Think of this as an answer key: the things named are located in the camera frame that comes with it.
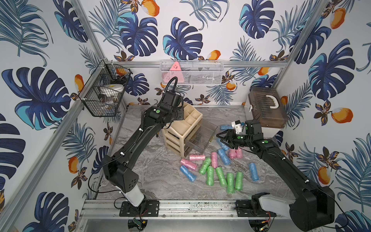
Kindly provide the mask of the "pink roll pair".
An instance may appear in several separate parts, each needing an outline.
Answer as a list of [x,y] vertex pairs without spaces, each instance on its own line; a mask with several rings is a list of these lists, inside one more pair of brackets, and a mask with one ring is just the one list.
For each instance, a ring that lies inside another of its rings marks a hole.
[[236,150],[235,149],[229,149],[229,158],[230,159],[235,159],[237,156]]

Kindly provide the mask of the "beige drawer organizer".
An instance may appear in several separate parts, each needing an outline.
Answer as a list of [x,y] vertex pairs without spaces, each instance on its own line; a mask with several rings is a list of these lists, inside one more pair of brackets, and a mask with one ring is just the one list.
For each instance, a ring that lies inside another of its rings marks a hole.
[[165,147],[179,155],[181,158],[186,156],[186,139],[189,135],[196,132],[196,126],[203,118],[193,105],[185,102],[183,105],[184,116],[182,120],[175,120],[171,125],[162,129]]

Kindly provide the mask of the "clear top drawer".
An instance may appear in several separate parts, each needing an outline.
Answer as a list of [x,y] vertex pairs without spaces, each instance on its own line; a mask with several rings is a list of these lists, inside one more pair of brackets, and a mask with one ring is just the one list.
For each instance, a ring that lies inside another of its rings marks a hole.
[[203,154],[208,145],[212,142],[217,126],[201,119],[190,134],[185,138],[185,156],[192,151]]

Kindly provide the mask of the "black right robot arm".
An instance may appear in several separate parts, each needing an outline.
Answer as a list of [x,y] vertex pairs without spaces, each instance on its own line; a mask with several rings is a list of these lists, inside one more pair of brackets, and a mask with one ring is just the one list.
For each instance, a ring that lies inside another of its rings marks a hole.
[[257,120],[245,122],[245,132],[228,129],[216,135],[231,149],[249,148],[251,153],[266,162],[284,180],[294,194],[293,202],[269,194],[259,197],[264,211],[290,218],[302,231],[307,232],[334,222],[335,200],[330,187],[322,187],[310,180],[286,157],[269,138],[264,138]]

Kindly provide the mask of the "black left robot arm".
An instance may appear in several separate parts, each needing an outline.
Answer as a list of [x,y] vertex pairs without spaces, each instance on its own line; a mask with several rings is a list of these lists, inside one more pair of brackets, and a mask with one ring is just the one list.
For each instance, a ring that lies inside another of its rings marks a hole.
[[138,129],[125,145],[102,160],[104,177],[134,207],[139,207],[145,201],[145,196],[137,185],[139,176],[132,169],[154,136],[166,125],[184,118],[183,104],[181,95],[173,90],[165,92],[157,105],[142,112]]

